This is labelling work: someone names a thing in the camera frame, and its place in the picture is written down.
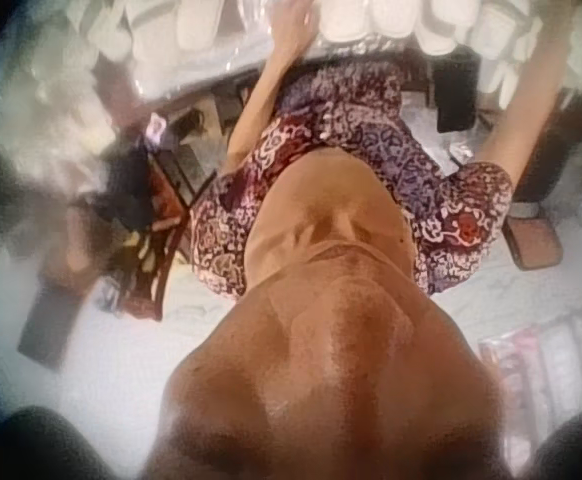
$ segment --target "person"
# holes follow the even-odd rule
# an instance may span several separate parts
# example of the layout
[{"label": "person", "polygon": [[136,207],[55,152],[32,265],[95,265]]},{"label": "person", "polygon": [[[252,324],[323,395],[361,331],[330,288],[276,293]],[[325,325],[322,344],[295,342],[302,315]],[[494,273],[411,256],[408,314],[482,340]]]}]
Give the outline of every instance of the person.
[{"label": "person", "polygon": [[239,301],[173,373],[144,475],[509,478],[498,389],[429,295],[499,234],[574,2],[552,3],[477,161],[446,178],[400,119],[399,61],[283,87],[316,35],[312,3],[275,4],[273,53],[193,213],[197,275]]}]

